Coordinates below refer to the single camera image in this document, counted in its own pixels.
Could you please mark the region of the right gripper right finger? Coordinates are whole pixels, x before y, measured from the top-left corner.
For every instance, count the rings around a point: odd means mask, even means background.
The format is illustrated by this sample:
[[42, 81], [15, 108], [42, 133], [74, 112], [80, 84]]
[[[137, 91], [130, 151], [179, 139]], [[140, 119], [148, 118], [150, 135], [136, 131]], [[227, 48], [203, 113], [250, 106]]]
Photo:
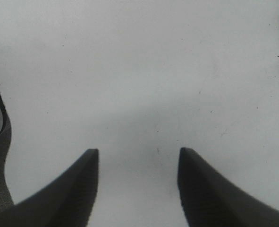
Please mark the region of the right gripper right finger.
[[178, 189], [190, 227], [279, 227], [278, 210], [234, 185], [191, 148], [179, 153]]

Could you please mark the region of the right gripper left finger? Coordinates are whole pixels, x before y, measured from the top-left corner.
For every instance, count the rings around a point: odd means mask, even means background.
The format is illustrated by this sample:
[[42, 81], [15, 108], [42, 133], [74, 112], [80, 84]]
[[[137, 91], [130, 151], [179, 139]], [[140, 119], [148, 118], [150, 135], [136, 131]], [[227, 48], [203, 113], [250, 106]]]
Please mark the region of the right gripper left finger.
[[99, 151], [89, 149], [49, 185], [0, 213], [0, 227], [85, 227], [99, 182]]

